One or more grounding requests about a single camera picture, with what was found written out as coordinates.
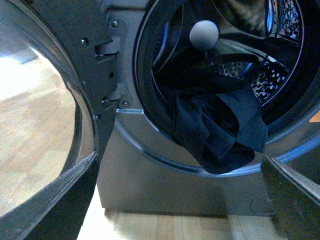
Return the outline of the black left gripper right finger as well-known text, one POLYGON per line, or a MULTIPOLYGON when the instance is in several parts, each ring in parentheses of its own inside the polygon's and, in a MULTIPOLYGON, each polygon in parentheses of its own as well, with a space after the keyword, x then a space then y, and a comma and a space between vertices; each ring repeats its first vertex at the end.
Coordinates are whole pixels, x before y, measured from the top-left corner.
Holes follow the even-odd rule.
POLYGON ((275 213, 289 240, 320 238, 320 185, 265 155, 261 173, 275 213))

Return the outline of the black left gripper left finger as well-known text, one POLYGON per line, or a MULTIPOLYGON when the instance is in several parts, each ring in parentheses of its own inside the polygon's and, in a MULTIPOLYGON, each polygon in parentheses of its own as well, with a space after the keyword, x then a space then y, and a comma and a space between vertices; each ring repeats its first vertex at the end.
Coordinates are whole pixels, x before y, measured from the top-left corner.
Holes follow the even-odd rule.
POLYGON ((75 240, 94 195, 96 152, 0 218, 2 240, 75 240))

